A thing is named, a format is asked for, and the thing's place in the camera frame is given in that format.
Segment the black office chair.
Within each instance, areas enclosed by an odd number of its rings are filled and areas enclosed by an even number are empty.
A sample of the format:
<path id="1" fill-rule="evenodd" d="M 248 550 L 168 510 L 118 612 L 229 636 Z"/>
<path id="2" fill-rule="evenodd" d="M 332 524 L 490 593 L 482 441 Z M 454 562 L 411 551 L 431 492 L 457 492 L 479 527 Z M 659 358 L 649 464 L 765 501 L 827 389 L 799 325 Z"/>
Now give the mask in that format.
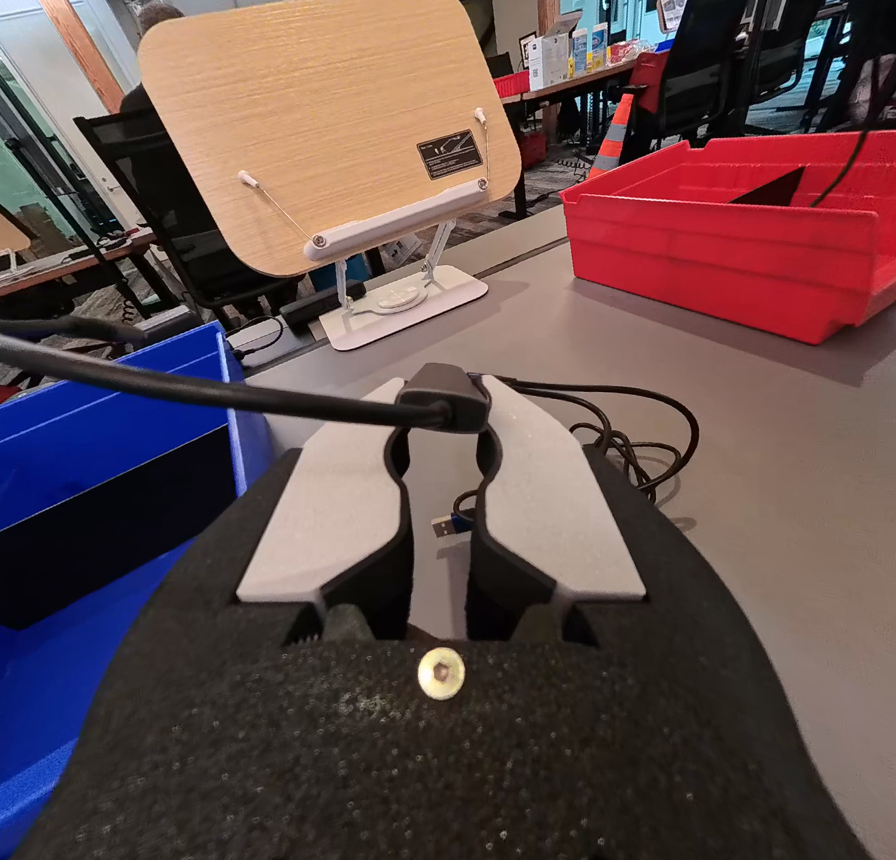
<path id="1" fill-rule="evenodd" d="M 621 165 L 650 153 L 656 142 L 693 142 L 721 117 L 747 2 L 687 0 L 671 47 L 639 55 Z"/>
<path id="2" fill-rule="evenodd" d="M 788 93 L 800 82 L 805 44 L 824 1 L 755 0 L 730 111 L 731 133 L 746 132 L 751 107 Z"/>
<path id="3" fill-rule="evenodd" d="M 230 249 L 160 117 L 150 109 L 74 125 L 151 228 L 187 294 L 226 326 L 232 306 L 249 319 L 297 300 L 298 277 L 276 279 L 250 268 Z"/>

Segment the wooden table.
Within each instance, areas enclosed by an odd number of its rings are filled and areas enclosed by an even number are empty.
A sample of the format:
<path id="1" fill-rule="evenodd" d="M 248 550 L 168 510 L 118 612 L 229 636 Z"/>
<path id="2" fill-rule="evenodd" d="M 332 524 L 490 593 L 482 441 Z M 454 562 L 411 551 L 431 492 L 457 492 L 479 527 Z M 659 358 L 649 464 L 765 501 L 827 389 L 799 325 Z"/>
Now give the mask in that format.
<path id="1" fill-rule="evenodd" d="M 56 254 L 41 261 L 17 268 L 15 271 L 4 271 L 1 277 L 1 296 L 19 293 L 37 285 L 53 280 L 61 280 L 76 272 L 96 267 L 115 267 L 118 262 L 129 259 L 133 255 L 142 257 L 155 244 L 156 236 L 150 229 L 143 229 L 131 236 L 126 245 L 113 249 L 99 250 L 99 257 L 88 250 L 75 251 L 75 259 L 69 254 Z"/>
<path id="2" fill-rule="evenodd" d="M 593 72 L 585 73 L 574 79 L 567 79 L 562 82 L 554 83 L 543 89 L 522 93 L 517 100 L 519 102 L 543 101 L 545 104 L 551 105 L 557 103 L 557 101 L 551 101 L 549 100 L 550 98 L 563 95 L 564 93 L 572 93 L 574 97 L 579 96 L 582 93 L 588 94 L 595 91 L 595 86 L 599 83 L 606 82 L 612 78 L 632 71 L 635 64 L 636 59 L 616 63 Z"/>

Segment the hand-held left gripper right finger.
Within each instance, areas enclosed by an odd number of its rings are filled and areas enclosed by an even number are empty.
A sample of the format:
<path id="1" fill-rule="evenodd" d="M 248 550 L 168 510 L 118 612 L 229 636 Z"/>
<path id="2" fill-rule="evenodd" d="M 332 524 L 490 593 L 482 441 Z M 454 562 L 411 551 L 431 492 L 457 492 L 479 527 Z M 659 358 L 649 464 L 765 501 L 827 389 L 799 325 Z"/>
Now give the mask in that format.
<path id="1" fill-rule="evenodd" d="M 531 608 L 564 625 L 574 606 L 642 603 L 646 588 L 584 450 L 494 375 L 478 437 L 465 602 L 472 641 L 508 640 Z"/>

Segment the orange traffic cone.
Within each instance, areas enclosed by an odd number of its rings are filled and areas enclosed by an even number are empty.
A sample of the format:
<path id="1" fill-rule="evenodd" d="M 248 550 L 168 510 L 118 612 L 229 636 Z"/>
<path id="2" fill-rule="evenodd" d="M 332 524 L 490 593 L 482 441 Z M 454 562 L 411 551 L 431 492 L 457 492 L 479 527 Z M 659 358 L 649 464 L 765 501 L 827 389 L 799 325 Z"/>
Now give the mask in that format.
<path id="1" fill-rule="evenodd" d="M 588 172 L 588 180 L 598 178 L 619 166 L 632 108 L 633 92 L 626 91 L 622 93 L 616 105 L 612 120 Z"/>

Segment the blue plastic bin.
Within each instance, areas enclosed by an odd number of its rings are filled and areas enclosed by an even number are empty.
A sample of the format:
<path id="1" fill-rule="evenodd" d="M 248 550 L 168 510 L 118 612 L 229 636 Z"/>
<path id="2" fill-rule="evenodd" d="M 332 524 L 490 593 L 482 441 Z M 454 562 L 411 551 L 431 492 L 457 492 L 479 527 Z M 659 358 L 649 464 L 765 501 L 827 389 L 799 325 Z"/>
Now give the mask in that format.
<path id="1" fill-rule="evenodd" d="M 10 399 L 1 412 L 1 536 L 220 427 L 230 431 L 238 498 L 275 459 L 263 416 L 70 382 Z M 26 629 L 1 624 L 2 858 L 39 816 L 119 644 L 193 539 Z"/>

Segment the black power brick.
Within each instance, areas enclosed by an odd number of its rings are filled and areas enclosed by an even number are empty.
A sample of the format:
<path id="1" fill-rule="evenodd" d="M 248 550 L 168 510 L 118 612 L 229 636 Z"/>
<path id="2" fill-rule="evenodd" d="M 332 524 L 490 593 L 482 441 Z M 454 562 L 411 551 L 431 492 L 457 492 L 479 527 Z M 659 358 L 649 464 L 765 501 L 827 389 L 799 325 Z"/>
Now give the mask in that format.
<path id="1" fill-rule="evenodd" d="M 281 307 L 276 316 L 253 319 L 228 333 L 226 341 L 243 369 L 263 367 L 311 348 L 323 335 L 320 317 L 339 306 L 336 287 L 329 287 Z"/>

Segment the blue and white boxes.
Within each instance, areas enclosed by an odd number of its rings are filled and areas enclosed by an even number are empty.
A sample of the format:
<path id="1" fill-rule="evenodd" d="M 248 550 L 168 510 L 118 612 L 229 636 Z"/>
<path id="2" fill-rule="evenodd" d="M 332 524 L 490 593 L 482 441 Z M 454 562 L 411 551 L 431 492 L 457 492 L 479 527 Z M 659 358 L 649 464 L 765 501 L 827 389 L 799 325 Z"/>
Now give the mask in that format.
<path id="1" fill-rule="evenodd" d="M 608 65 L 609 24 L 576 28 L 570 35 L 569 75 L 572 79 L 603 70 Z"/>

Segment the wooden book stand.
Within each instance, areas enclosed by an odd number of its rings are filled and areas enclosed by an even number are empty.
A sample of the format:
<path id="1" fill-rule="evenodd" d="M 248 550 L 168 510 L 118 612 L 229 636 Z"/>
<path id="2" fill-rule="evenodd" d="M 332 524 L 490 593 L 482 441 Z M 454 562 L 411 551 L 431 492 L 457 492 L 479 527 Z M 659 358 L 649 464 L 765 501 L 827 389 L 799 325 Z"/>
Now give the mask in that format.
<path id="1" fill-rule="evenodd" d="M 440 257 L 521 157 L 458 0 L 289 0 L 167 21 L 143 88 L 228 248 L 270 276 L 335 265 L 349 351 L 487 294 Z"/>

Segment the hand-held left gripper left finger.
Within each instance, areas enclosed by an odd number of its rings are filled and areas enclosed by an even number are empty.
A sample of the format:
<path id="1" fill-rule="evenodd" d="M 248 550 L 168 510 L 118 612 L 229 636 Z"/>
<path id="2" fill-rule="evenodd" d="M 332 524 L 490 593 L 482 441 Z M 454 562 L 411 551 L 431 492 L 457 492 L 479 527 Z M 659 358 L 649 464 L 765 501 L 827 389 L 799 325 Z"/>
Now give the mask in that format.
<path id="1" fill-rule="evenodd" d="M 415 543 L 409 430 L 329 423 L 300 449 L 237 587 L 244 605 L 356 607 L 379 640 L 407 635 Z"/>

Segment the grey desk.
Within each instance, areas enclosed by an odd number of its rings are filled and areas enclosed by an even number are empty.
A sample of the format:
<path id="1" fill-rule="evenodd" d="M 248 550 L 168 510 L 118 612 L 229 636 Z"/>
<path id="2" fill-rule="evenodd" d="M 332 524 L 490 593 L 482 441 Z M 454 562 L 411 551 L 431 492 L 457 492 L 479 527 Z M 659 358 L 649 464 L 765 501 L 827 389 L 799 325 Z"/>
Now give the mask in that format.
<path id="1" fill-rule="evenodd" d="M 854 830 L 894 858 L 894 307 L 815 347 L 618 292 L 574 276 L 558 207 L 442 259 L 487 294 L 351 352 L 286 329 L 248 382 L 362 396 L 441 361 L 688 406 L 699 447 L 657 505 L 751 619 Z"/>

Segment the white cardboard box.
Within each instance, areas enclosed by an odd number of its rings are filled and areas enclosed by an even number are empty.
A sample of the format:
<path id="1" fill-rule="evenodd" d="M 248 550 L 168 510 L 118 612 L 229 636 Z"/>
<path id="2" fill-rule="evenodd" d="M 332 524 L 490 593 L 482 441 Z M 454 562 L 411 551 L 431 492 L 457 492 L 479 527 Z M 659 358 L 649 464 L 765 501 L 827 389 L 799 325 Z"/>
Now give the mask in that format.
<path id="1" fill-rule="evenodd" d="M 535 70 L 539 71 L 539 88 L 547 89 L 569 79 L 570 35 L 568 32 L 540 37 L 540 64 L 532 65 L 532 87 Z"/>

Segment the red plastic bin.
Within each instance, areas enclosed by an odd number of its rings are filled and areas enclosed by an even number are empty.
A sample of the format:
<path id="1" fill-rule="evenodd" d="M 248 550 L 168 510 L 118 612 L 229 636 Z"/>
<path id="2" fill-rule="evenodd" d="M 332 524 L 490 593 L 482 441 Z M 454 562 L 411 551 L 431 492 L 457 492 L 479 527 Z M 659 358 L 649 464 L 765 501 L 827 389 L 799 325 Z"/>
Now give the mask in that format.
<path id="1" fill-rule="evenodd" d="M 894 304 L 895 137 L 680 141 L 561 194 L 574 274 L 818 345 Z M 788 207 L 733 198 L 805 167 Z"/>

